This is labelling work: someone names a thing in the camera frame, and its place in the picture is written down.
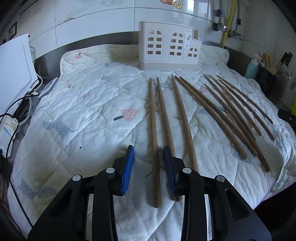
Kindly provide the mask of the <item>wooden chopstick nine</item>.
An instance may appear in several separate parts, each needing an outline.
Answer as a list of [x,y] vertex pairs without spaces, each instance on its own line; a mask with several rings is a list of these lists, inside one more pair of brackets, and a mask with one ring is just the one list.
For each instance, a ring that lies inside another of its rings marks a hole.
[[246,106],[246,108],[254,115],[254,117],[257,119],[257,121],[260,123],[260,125],[264,128],[266,133],[268,134],[269,138],[274,141],[275,137],[272,134],[272,132],[268,129],[267,125],[263,122],[263,120],[259,117],[259,115],[255,112],[254,109],[251,108],[251,106],[237,93],[235,92],[231,87],[229,87],[227,84],[224,82],[221,82],[220,80],[217,80],[218,84],[221,84],[222,87],[225,89],[229,90],[233,96],[235,96],[237,99],[240,100],[240,102]]

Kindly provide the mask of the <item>wooden chopstick seven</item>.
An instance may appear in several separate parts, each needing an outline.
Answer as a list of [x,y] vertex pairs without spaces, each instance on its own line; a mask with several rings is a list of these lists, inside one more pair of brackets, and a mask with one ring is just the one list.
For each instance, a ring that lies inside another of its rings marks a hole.
[[235,106],[232,104],[232,102],[227,98],[227,96],[222,92],[222,90],[206,75],[204,77],[208,80],[208,82],[216,89],[216,91],[223,97],[223,99],[227,102],[228,106],[230,107],[232,113],[234,114],[233,118],[236,120],[238,125],[241,127],[241,130],[245,133],[245,135],[249,138],[252,139],[253,141],[255,140],[255,136],[247,126],[246,122],[240,115],[240,113],[237,111]]

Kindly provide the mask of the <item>wooden chopstick one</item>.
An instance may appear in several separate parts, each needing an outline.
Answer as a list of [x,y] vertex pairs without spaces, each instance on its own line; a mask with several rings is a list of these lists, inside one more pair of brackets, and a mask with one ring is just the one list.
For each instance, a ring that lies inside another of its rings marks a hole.
[[162,206],[160,175],[159,175],[159,154],[158,154],[158,140],[157,140],[157,126],[156,114],[154,109],[154,89],[152,79],[149,79],[149,94],[150,94],[150,112],[151,112],[151,141],[152,141],[152,175],[154,184],[154,207],[160,208]]

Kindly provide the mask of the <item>white microwave oven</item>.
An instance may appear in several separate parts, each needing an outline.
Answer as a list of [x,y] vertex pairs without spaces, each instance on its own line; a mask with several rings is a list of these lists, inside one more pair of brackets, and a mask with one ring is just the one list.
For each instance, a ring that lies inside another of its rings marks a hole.
[[29,46],[24,34],[1,45],[0,105],[1,114],[37,80]]

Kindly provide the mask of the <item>teal soap bottle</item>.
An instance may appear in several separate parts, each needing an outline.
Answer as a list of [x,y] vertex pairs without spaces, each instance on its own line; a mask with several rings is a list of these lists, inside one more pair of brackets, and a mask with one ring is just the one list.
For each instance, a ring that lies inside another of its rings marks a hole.
[[255,79],[258,72],[259,63],[260,63],[259,54],[254,54],[254,58],[251,60],[251,62],[247,66],[244,77],[247,79],[248,78]]

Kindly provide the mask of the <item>wooden chopstick two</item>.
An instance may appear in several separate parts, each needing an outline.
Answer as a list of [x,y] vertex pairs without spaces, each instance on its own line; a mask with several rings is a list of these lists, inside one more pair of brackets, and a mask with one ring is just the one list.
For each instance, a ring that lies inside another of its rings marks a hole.
[[161,104],[161,110],[162,110],[162,115],[163,115],[163,120],[164,120],[166,142],[167,142],[168,146],[170,147],[171,155],[175,156],[175,146],[174,146],[173,138],[171,135],[171,127],[170,127],[167,109],[166,109],[166,105],[165,105],[165,99],[164,99],[161,83],[160,83],[158,77],[157,77],[157,84],[158,84],[158,92],[159,92],[159,102]]

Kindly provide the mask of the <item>wall power socket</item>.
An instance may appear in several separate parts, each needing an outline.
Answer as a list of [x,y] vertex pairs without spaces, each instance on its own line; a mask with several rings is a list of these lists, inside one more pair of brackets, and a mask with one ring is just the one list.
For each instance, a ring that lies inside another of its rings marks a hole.
[[18,25],[18,22],[15,22],[9,29],[9,35],[8,35],[9,40],[13,39],[17,34],[17,28],[18,28],[17,25]]

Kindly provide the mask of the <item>white quilted mat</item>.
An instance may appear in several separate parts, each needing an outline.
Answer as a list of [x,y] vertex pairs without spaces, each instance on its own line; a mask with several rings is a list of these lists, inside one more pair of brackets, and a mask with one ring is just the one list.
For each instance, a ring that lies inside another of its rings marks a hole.
[[161,83],[175,154],[190,165],[184,129],[171,75],[181,76],[203,90],[204,75],[221,76],[250,97],[272,141],[258,124],[256,143],[270,171],[248,153],[242,159],[234,144],[206,109],[179,86],[189,121],[201,175],[223,175],[252,208],[295,182],[295,139],[278,130],[278,110],[259,85],[227,66],[226,49],[203,45],[195,71],[142,71],[138,46],[101,45],[65,53],[61,75],[50,94],[38,104],[15,157],[8,190],[11,214],[28,235],[62,187],[76,174],[94,176],[125,155],[129,145],[135,160],[128,191],[114,197],[119,240],[179,240],[183,202],[171,197],[161,171],[162,206],[153,206],[149,79]]

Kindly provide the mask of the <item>white power strip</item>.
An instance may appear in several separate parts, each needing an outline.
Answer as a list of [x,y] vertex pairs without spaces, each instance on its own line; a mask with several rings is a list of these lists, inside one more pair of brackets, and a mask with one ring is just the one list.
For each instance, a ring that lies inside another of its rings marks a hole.
[[12,118],[7,115],[3,118],[1,122],[1,151],[4,158],[9,158],[11,156],[11,150],[13,146],[13,140],[16,136],[18,129],[18,121],[16,118]]

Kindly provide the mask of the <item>white plastic utensil holder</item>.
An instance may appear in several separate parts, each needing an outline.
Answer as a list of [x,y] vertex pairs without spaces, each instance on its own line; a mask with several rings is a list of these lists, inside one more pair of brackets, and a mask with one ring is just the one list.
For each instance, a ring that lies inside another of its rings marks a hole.
[[192,27],[138,23],[138,59],[141,70],[196,70],[202,41]]

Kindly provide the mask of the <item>wooden chopstick five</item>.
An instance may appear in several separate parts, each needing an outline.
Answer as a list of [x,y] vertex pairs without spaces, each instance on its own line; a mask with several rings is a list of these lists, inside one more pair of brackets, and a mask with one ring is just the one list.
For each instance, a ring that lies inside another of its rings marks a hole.
[[222,111],[220,109],[218,109],[217,106],[215,106],[215,104],[212,101],[210,101],[207,97],[205,97],[203,94],[201,94],[198,90],[194,90],[192,87],[189,87],[189,88],[191,88],[191,90],[193,90],[199,97],[201,97],[218,114],[218,116],[222,119],[222,121],[224,121],[224,123],[227,125],[227,127],[229,128],[231,133],[232,133],[232,131],[234,131],[234,133],[244,142],[244,144],[250,150],[251,147],[249,144],[247,144],[246,139],[240,133],[240,129],[236,125],[234,125],[234,123],[231,120],[229,120],[229,118],[227,118],[227,116],[225,114],[223,114]]

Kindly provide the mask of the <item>wooden chopstick three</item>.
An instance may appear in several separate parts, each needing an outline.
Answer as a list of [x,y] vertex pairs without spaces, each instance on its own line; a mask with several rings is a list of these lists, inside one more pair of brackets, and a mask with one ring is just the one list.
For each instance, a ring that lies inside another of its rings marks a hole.
[[191,130],[190,130],[189,122],[187,119],[185,107],[184,107],[184,104],[182,101],[180,91],[179,91],[178,86],[176,84],[175,77],[173,75],[171,75],[171,78],[172,78],[173,86],[174,86],[175,93],[176,93],[179,111],[181,114],[181,119],[182,119],[182,123],[183,123],[184,134],[185,134],[185,140],[186,140],[186,144],[187,144],[189,158],[191,161],[191,166],[195,171],[198,172],[199,170],[198,170],[198,165],[197,165],[197,156],[196,156],[196,152],[195,152],[195,147],[194,147],[193,138],[191,135]]

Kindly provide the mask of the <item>black handled cleaver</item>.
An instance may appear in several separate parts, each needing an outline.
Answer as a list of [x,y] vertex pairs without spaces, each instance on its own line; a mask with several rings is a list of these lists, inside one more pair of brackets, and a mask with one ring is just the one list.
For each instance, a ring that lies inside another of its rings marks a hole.
[[281,60],[279,61],[279,63],[276,65],[275,69],[276,69],[276,75],[280,75],[281,70],[283,68],[283,66],[287,66],[289,65],[290,61],[292,59],[292,53],[291,52],[285,52],[281,58]]

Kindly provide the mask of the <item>black utensil cup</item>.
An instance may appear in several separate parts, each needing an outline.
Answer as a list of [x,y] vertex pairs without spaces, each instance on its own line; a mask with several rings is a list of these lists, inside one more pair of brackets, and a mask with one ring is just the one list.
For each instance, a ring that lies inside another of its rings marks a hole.
[[278,78],[262,66],[259,66],[255,80],[264,94],[274,94],[280,89],[280,82]]

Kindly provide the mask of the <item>chrome water valve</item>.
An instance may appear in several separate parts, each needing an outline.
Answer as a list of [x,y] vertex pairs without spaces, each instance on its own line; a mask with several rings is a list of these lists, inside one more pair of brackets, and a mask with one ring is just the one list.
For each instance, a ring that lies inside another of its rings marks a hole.
[[230,30],[228,33],[228,36],[234,40],[236,40],[237,42],[242,42],[244,41],[244,37],[237,32],[236,30]]

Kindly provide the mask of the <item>wooden chopstick six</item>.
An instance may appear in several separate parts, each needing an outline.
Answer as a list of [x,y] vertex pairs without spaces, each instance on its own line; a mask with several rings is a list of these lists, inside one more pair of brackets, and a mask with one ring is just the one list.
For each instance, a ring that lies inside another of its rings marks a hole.
[[[208,89],[208,91],[224,106],[225,109],[227,109],[227,111],[230,113],[230,115],[233,117],[234,114],[232,113],[230,107],[228,106],[227,102],[223,99],[223,97],[219,97],[218,94],[216,94],[216,92],[214,90],[212,90],[207,84],[205,84],[205,87]],[[242,134],[242,136],[246,139],[247,144],[250,145],[250,151],[253,153],[255,152],[255,154],[257,154],[257,156],[259,157],[262,165],[264,166],[266,172],[270,171],[270,167],[264,157],[264,155],[262,154],[260,148],[258,147],[258,145],[256,144],[255,141],[253,141],[252,139],[249,139],[245,133],[241,130],[240,128],[240,133]]]

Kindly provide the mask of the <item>small grey white device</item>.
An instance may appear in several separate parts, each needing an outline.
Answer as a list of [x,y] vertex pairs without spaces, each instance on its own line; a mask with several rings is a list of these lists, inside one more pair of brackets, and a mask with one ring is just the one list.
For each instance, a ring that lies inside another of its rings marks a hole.
[[43,97],[45,97],[46,95],[48,95],[56,86],[56,84],[58,83],[59,78],[56,77],[54,79],[52,79],[41,91],[41,93],[38,96],[38,99],[41,99]]

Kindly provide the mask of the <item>wooden spoon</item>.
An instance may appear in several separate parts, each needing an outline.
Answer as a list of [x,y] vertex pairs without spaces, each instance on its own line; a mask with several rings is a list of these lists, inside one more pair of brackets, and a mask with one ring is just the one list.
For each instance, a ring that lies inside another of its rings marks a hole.
[[269,72],[270,72],[272,75],[276,75],[276,69],[275,69],[274,67],[269,68]]

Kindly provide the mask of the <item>wooden chopstick eight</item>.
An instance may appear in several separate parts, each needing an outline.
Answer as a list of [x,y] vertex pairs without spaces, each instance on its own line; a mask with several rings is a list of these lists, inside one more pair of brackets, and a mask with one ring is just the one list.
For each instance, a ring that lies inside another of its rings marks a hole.
[[260,129],[256,126],[253,119],[249,116],[249,114],[246,112],[246,110],[243,108],[243,106],[240,104],[240,102],[237,100],[237,98],[228,90],[227,87],[225,87],[223,84],[221,84],[218,80],[214,79],[212,76],[209,76],[211,80],[213,80],[223,91],[229,96],[230,99],[236,104],[236,106],[240,109],[240,111],[243,113],[245,118],[248,120],[248,122],[252,125],[252,127],[255,129],[257,134],[261,136]]

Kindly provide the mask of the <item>wooden chopstick four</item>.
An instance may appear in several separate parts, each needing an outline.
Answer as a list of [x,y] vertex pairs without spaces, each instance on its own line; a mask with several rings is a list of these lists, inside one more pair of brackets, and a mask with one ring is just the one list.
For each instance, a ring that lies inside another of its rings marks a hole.
[[217,122],[217,124],[222,128],[225,135],[227,137],[229,137],[229,139],[233,142],[234,146],[241,154],[241,157],[243,159],[246,159],[248,157],[247,153],[245,152],[245,150],[243,149],[241,144],[237,141],[237,139],[233,135],[233,133],[231,133],[231,131],[229,130],[227,125],[224,123],[224,121],[222,121],[222,119],[218,116],[218,114],[201,97],[199,97],[193,90],[191,90],[191,88],[189,88],[188,85],[186,85],[184,82],[182,82],[182,80],[180,80],[180,78],[178,78],[176,75],[174,77],[178,80],[178,82],[180,84],[182,84],[183,87],[185,87],[186,90],[188,90],[189,93],[191,93],[193,95],[193,97],[195,97],[195,99],[198,102],[200,102],[201,105],[204,106],[204,108],[208,111],[208,113],[210,113],[210,115],[214,118],[214,120]]

